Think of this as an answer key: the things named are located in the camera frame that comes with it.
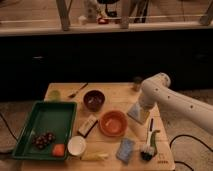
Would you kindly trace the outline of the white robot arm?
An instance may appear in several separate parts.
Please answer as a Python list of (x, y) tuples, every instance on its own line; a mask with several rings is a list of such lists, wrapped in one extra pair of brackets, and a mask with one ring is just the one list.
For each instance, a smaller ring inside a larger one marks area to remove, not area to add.
[(213, 135), (213, 106), (171, 90), (170, 84), (171, 80), (165, 73), (143, 80), (142, 94), (138, 99), (142, 109), (149, 111), (156, 103), (162, 103)]

